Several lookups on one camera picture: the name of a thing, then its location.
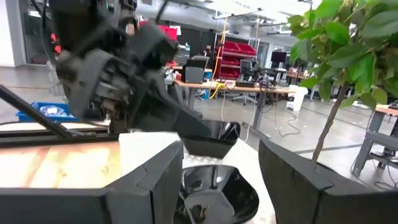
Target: plant stem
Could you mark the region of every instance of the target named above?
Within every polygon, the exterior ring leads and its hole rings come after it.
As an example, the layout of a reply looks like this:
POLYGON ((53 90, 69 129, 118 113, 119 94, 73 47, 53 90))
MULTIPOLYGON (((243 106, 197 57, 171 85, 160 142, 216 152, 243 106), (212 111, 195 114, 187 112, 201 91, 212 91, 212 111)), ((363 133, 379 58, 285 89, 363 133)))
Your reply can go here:
POLYGON ((315 148, 315 151, 312 154, 312 160, 316 162, 318 160, 319 154, 321 153, 321 150, 323 148, 323 143, 325 142, 326 135, 329 133, 329 130, 331 126, 333 125, 333 120, 335 119, 335 116, 337 114, 338 108, 341 105, 341 102, 344 100, 344 96, 346 95, 346 91, 349 87, 348 82, 344 82, 343 86, 341 87, 336 102, 331 108, 330 114, 328 116, 328 119, 326 121, 325 127, 323 128, 323 131, 321 135, 319 136, 318 139, 318 144, 317 147, 315 148))

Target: computer monitor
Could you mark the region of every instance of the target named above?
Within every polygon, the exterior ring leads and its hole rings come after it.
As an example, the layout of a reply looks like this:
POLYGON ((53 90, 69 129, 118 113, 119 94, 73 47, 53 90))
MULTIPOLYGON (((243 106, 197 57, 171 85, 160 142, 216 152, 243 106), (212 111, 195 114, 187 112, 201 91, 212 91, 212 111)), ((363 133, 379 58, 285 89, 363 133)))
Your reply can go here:
POLYGON ((273 52, 271 61, 275 63, 281 63, 286 61, 287 52, 273 52))

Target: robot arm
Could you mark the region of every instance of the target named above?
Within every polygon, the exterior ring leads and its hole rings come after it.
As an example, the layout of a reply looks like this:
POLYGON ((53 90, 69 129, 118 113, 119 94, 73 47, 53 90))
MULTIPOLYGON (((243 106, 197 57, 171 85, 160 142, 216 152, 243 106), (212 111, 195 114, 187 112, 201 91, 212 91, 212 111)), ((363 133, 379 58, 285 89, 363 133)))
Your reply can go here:
POLYGON ((71 114, 84 118, 92 104, 110 114, 113 133, 137 128, 209 135, 200 119, 165 89, 160 69, 173 59, 177 43, 154 23, 128 35, 127 24, 137 27, 132 7, 136 4, 114 1, 118 3, 113 6, 99 0, 49 2, 63 49, 57 73, 70 89, 71 114))

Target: wooden plank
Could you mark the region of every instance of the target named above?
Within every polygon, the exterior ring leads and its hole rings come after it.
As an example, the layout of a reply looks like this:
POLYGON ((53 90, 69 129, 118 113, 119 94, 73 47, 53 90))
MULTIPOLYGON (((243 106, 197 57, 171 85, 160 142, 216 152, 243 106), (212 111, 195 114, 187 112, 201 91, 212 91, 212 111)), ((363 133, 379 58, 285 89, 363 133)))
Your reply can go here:
POLYGON ((0 187, 102 188, 121 176, 118 142, 0 151, 0 187))
MULTIPOLYGON (((217 87, 215 86, 209 86, 209 85, 204 85, 204 84, 196 84, 196 83, 184 83, 179 80, 174 80, 176 84, 182 87, 189 87, 189 88, 200 88, 200 89, 209 89, 211 88, 212 90, 215 90, 217 87)), ((246 92, 262 92, 262 91, 269 91, 271 93, 295 93, 294 90, 291 90, 289 87, 281 87, 277 86, 274 89, 265 89, 265 88, 259 88, 259 87, 224 87, 224 88, 219 88, 219 90, 229 90, 229 91, 246 91, 246 92)))
POLYGON ((388 107, 389 107, 389 105, 377 105, 376 106, 376 111, 382 112, 382 113, 385 113, 385 114, 392 114, 394 116, 398 116, 398 110, 389 109, 388 107))

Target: black bowl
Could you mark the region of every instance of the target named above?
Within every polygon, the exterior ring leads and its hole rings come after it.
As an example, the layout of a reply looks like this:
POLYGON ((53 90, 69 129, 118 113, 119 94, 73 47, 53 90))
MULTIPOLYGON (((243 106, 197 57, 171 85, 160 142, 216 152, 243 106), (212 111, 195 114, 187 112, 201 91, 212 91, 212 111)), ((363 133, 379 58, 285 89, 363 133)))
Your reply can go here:
POLYGON ((237 122, 203 120, 210 129, 209 136, 184 136, 180 138, 189 154, 223 159, 238 141, 241 125, 237 122))
POLYGON ((231 166, 196 166, 182 172, 175 224, 244 223, 259 207, 256 190, 231 166))

